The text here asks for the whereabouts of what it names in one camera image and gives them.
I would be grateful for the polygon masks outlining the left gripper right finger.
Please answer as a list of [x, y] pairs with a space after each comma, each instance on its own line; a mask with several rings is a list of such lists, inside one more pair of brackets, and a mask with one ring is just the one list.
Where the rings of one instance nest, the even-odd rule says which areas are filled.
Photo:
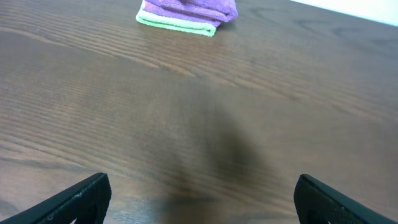
[[300, 175], [294, 190], [300, 224], [397, 224], [311, 175]]

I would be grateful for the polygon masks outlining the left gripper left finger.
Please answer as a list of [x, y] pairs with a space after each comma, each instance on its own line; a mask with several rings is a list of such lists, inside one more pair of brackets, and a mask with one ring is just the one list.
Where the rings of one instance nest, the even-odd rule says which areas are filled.
[[108, 175], [99, 172], [1, 224], [102, 224], [111, 194]]

